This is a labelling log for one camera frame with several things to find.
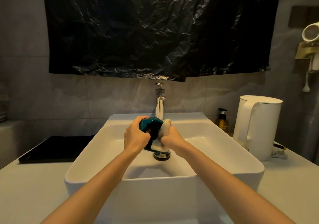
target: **white electric kettle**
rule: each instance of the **white electric kettle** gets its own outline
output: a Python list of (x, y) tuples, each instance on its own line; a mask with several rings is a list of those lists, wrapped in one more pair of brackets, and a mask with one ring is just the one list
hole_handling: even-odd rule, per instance
[(271, 156), (282, 102), (265, 96), (240, 97), (233, 138), (259, 161)]

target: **hand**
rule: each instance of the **hand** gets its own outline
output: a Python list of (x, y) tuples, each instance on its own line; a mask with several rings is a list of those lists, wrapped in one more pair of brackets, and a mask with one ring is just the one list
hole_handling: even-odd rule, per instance
[(126, 129), (124, 133), (124, 149), (140, 153), (146, 147), (151, 136), (138, 128), (140, 121), (145, 118), (148, 118), (148, 116), (138, 116)]
[(164, 144), (166, 147), (172, 149), (175, 151), (175, 153), (178, 156), (181, 156), (183, 158), (183, 149), (190, 144), (186, 142), (181, 134), (176, 130), (175, 127), (170, 127), (168, 131), (168, 135), (165, 137), (162, 137), (161, 140), (162, 144)]

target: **black pump top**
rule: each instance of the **black pump top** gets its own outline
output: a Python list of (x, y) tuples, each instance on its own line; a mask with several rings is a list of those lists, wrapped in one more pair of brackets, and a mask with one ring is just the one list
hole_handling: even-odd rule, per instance
[(223, 119), (223, 120), (226, 120), (226, 114), (225, 114), (225, 111), (227, 111), (226, 109), (224, 108), (218, 108), (219, 111), (221, 111), (221, 113), (218, 115), (218, 119)]

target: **pitcher handle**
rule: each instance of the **pitcher handle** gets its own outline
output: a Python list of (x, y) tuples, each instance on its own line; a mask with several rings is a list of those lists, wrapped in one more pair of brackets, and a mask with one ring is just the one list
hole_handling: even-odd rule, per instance
[(248, 130), (251, 120), (251, 111), (258, 101), (246, 101), (241, 110), (241, 126), (239, 128), (238, 140), (244, 144), (247, 142)]

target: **forearm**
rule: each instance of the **forearm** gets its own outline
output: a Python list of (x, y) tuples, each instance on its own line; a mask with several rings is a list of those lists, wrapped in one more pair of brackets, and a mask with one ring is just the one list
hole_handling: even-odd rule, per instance
[(136, 151), (124, 150), (42, 223), (93, 223), (137, 154)]
[(285, 214), (189, 143), (183, 157), (236, 224), (292, 224)]

